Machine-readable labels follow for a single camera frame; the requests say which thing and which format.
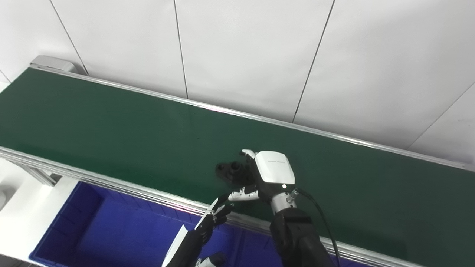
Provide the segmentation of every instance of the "white surface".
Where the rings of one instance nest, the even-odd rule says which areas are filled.
[[[254,151],[252,151],[250,149],[243,149],[241,151],[242,151],[242,153],[244,153],[244,155],[248,155],[252,159],[256,158],[256,153],[254,153]]]
[[[475,85],[463,94],[417,141],[411,151],[475,164]]]
[[[330,0],[177,0],[190,99],[291,121]]]
[[[0,186],[16,188],[0,210],[0,254],[32,262],[28,256],[76,184],[77,180],[63,177],[55,187],[42,185],[21,168],[0,159]]]
[[[9,83],[8,79],[3,75],[1,69],[0,69],[0,86],[2,83]]]
[[[7,88],[7,86],[9,86],[10,83],[9,82],[0,82],[0,93],[3,91],[3,89]]]
[[[295,176],[287,157],[275,151],[256,154],[256,165],[264,182],[295,184]]]
[[[186,97],[173,0],[53,0],[90,76]]]
[[[10,81],[38,55],[58,57],[81,66],[48,0],[0,1],[0,36],[0,69]]]
[[[5,193],[0,189],[0,210],[3,208],[3,205],[7,202],[7,196]]]
[[[250,201],[250,200],[258,200],[259,194],[257,191],[251,192],[249,194],[244,193],[244,189],[242,188],[239,192],[232,192],[228,196],[229,201]]]
[[[295,123],[408,148],[475,81],[474,11],[473,0],[337,0]]]
[[[56,57],[40,55],[32,60],[31,64],[77,73],[76,67],[71,62]]]

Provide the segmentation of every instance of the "robot finger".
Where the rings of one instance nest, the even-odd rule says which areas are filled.
[[[228,221],[228,218],[227,217],[219,217],[216,219],[216,221],[214,222],[214,227],[218,226],[218,225],[221,225],[225,222]]]
[[[258,200],[259,195],[257,193],[257,190],[250,191],[249,189],[250,189],[250,187],[244,187],[239,192],[232,192],[229,195],[228,200],[229,201]]]
[[[208,207],[208,211],[216,211],[221,205],[223,205],[228,200],[228,194],[223,194],[213,201],[213,203]]]
[[[224,206],[219,207],[214,216],[217,218],[225,217],[226,215],[230,214],[233,209],[233,204],[226,204]]]

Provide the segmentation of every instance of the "robotic arm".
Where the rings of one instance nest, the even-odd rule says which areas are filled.
[[[226,261],[223,253],[215,253],[205,259],[199,259],[201,248],[208,242],[216,226],[227,220],[227,215],[232,211],[231,205],[222,205],[228,200],[228,195],[223,195],[214,200],[206,210],[195,229],[188,231],[184,225],[173,240],[162,267],[219,267]]]
[[[246,164],[220,163],[218,177],[242,189],[217,198],[192,231],[181,227],[171,244],[162,267],[219,267],[225,262],[222,253],[197,259],[213,229],[227,220],[233,206],[225,201],[260,199],[274,213],[270,231],[284,267],[335,267],[312,224],[309,215],[297,208],[295,176],[287,157],[274,151],[254,153],[243,149]]]
[[[270,231],[284,267],[334,267],[309,215],[297,208],[295,176],[287,157],[279,152],[241,152],[247,164],[220,163],[217,175],[246,185],[230,194],[230,201],[261,199],[274,213]]]

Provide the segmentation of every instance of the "blue plastic container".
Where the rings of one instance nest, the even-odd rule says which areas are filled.
[[[52,267],[160,267],[184,224],[199,217],[79,182],[30,259]],[[227,267],[281,267],[273,240],[227,224],[216,228],[200,257],[218,251]],[[342,267],[364,265],[342,260]]]

